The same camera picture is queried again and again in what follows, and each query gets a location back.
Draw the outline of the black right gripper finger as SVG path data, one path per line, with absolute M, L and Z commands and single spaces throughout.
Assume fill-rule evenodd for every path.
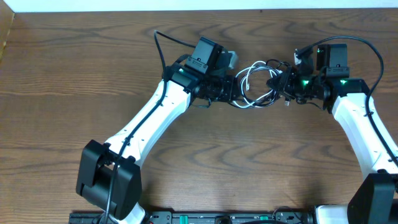
M 272 78 L 268 79 L 266 84 L 268 86 L 281 86 L 282 85 L 282 78 L 283 78 L 283 74 L 280 74 L 278 76 L 275 76 L 275 77 L 272 77 Z
M 283 83 L 274 83 L 274 82 L 267 82 L 267 86 L 275 92 L 278 97 L 285 96 L 284 88 L 285 84 Z

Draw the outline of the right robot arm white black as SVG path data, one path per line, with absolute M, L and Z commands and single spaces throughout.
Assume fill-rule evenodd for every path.
M 397 223 L 397 145 L 383 125 L 364 80 L 350 78 L 346 44 L 295 52 L 295 66 L 267 81 L 276 93 L 305 104 L 323 102 L 343 128 L 363 174 L 346 205 L 317 205 L 304 223 Z

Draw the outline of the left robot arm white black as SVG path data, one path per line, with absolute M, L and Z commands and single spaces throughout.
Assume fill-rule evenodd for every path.
M 91 140 L 81 154 L 76 192 L 104 211 L 100 223 L 141 223 L 141 168 L 161 135 L 196 99 L 229 103 L 237 81 L 234 64 L 176 61 L 167 66 L 156 91 L 125 127 L 104 143 Z

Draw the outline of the wooden side panel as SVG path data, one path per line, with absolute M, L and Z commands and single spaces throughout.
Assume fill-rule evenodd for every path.
M 15 12 L 4 0 L 0 2 L 0 59 L 4 56 L 7 40 L 14 21 Z

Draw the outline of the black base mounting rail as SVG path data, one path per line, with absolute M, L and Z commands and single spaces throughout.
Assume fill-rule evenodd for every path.
M 316 224 L 315 212 L 279 207 L 261 212 L 175 212 L 173 210 L 148 211 L 135 208 L 123 220 L 109 216 L 107 223 L 150 224 L 219 224 L 219 223 L 288 223 Z

